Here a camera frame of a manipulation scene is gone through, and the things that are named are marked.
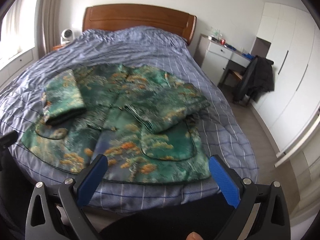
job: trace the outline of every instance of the wooden headboard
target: wooden headboard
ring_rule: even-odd
[[[186,39],[189,45],[196,27],[196,16],[153,5],[105,4],[85,10],[82,31],[117,31],[146,25],[161,28]]]

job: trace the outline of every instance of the black jacket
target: black jacket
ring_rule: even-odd
[[[247,66],[242,80],[236,85],[233,91],[233,101],[242,100],[244,95],[255,99],[261,92],[274,90],[273,61],[256,56]]]

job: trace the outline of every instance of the blue gripper pad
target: blue gripper pad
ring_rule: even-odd
[[[211,176],[218,184],[227,203],[237,208],[240,203],[240,191],[218,160],[212,156],[209,160]]]
[[[77,190],[77,205],[79,207],[89,204],[107,169],[107,157],[103,155],[103,157],[95,164],[91,172],[87,175]]]

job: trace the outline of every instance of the green jacket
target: green jacket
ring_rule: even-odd
[[[44,162],[79,173],[108,157],[104,179],[166,184],[210,176],[192,113],[209,105],[192,84],[151,66],[81,67],[54,77],[22,137]]]

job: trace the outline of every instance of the wardrobe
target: wardrobe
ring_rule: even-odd
[[[303,133],[320,102],[320,31],[305,11],[265,3],[257,36],[271,42],[275,90],[253,103],[280,152]]]

